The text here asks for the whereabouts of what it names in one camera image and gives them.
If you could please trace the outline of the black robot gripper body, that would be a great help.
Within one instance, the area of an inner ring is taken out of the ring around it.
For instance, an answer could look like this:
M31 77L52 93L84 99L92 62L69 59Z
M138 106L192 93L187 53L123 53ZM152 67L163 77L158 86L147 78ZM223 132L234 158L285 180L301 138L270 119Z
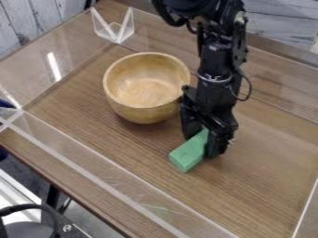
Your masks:
M240 75L210 75L198 73L195 87L183 86L180 105L184 104L202 123L202 126L226 126L239 124L232 109L239 100Z

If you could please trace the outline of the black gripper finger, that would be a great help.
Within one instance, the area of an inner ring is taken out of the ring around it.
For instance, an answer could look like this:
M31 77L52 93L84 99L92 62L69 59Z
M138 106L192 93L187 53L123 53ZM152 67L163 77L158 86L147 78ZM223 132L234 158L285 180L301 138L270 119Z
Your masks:
M226 126L207 126L207 141L203 152L206 158L215 158L224 154L227 147L234 139L235 132L239 129L238 124Z
M184 138L191 139L202 131L203 126L195 112L184 104L180 105L180 120Z

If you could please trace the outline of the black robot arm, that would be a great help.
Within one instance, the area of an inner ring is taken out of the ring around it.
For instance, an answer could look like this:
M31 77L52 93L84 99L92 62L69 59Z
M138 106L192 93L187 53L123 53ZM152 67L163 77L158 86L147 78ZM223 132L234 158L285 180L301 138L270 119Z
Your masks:
M198 84L182 87L182 129L187 139L207 131L203 155L214 158L227 150L239 129L232 108L242 101L240 70L247 61L246 16L242 0L151 0L158 15L172 27L196 35L200 65Z

